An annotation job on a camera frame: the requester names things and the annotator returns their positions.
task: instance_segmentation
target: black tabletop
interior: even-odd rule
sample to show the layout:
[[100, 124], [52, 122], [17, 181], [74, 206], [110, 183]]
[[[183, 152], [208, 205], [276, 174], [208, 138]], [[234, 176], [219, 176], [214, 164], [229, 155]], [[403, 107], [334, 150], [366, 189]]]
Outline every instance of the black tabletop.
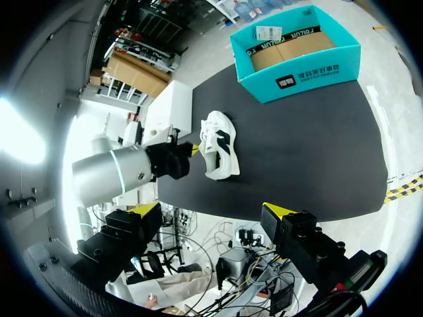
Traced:
[[190, 173], [158, 180], [159, 199], [193, 211], [259, 220], [263, 201], [320, 221], [377, 211], [387, 189], [387, 169], [375, 118], [357, 81], [322, 87], [261, 104], [237, 82], [232, 65], [194, 89], [192, 133], [200, 120], [225, 113], [237, 130], [241, 174], [206, 178], [198, 152]]

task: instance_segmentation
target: white sneaker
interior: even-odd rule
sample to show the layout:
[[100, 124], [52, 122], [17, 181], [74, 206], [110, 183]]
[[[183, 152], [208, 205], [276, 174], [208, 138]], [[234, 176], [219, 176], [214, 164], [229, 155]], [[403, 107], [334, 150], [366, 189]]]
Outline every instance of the white sneaker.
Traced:
[[220, 111], [209, 113], [207, 120], [201, 121], [198, 147], [206, 161], [206, 176], [212, 180], [222, 180], [230, 175], [239, 175], [238, 158], [233, 145], [237, 132], [231, 120]]

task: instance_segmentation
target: yellow black caution tape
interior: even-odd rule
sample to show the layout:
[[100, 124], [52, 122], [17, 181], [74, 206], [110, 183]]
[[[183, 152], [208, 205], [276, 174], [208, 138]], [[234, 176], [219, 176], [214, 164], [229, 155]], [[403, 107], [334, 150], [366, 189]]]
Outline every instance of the yellow black caution tape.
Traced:
[[401, 198], [401, 197], [404, 197], [404, 196], [407, 196], [407, 195], [411, 195], [411, 194], [417, 192], [418, 190], [421, 190], [422, 188], [423, 188], [423, 184], [420, 184], [419, 186], [416, 186], [415, 188], [410, 188], [409, 190], [405, 190], [403, 192], [400, 192], [397, 195], [386, 197], [385, 201], [383, 203], [389, 203], [389, 202], [394, 201], [398, 198]]
[[419, 181], [423, 180], [423, 174], [419, 175], [418, 177], [416, 177], [415, 179], [413, 179], [411, 182], [402, 185], [401, 187], [398, 187], [395, 190], [388, 190], [386, 192], [386, 196], [391, 196], [391, 195], [395, 195], [396, 193], [402, 192], [403, 190], [406, 190], [414, 185], [416, 185]]

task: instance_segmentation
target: blue box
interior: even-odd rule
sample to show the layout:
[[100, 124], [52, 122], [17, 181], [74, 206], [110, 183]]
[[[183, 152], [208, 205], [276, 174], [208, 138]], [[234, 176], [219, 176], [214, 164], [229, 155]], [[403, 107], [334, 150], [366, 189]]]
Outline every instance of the blue box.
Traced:
[[[258, 41], [256, 26], [282, 27], [281, 41]], [[258, 50], [313, 32], [324, 32], [336, 46], [255, 71]], [[317, 87], [353, 81], [360, 70], [360, 43], [331, 16], [309, 5], [284, 11], [230, 36], [238, 81], [261, 103]]]

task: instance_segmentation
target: cardboard box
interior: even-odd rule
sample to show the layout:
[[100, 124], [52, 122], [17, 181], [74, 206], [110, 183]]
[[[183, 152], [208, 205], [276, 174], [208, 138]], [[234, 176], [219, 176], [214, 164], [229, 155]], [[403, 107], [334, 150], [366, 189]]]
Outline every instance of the cardboard box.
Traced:
[[324, 32], [306, 34], [297, 38], [306, 54], [335, 48], [335, 44]]
[[[254, 36], [256, 26], [282, 27], [282, 38], [258, 41]], [[238, 81], [262, 103], [355, 80], [360, 70], [360, 44], [314, 5], [260, 20], [232, 34], [230, 40]], [[261, 51], [272, 46], [282, 61], [268, 65], [268, 61], [260, 61], [259, 57], [267, 54]], [[269, 52], [270, 60], [275, 60], [275, 51]]]
[[251, 55], [251, 61], [254, 70], [261, 71], [283, 61], [334, 47], [324, 32], [312, 33], [258, 51]]
[[251, 61], [254, 65], [254, 70], [261, 71], [262, 69], [283, 62], [284, 59], [276, 46], [272, 46], [251, 55]]
[[161, 80], [168, 83], [171, 79], [171, 76], [164, 71], [161, 71], [160, 69], [157, 69], [156, 67], [136, 58], [135, 56], [132, 56], [130, 54], [121, 53], [121, 52], [113, 52], [113, 55], [118, 56], [122, 59], [125, 59], [126, 61], [129, 61], [130, 63], [133, 63], [134, 65], [137, 65], [138, 67], [148, 71], [149, 73], [153, 74], [154, 76], [160, 78]]
[[167, 86], [162, 79], [115, 54], [108, 61], [107, 73], [152, 97], [157, 97]]
[[290, 59], [302, 56], [307, 54], [305, 48], [303, 47], [301, 41], [298, 38], [294, 38], [290, 41], [280, 43], [276, 45], [280, 55], [284, 61], [289, 61]]
[[95, 86], [100, 86], [102, 76], [103, 72], [100, 69], [93, 69], [90, 73], [90, 83]]

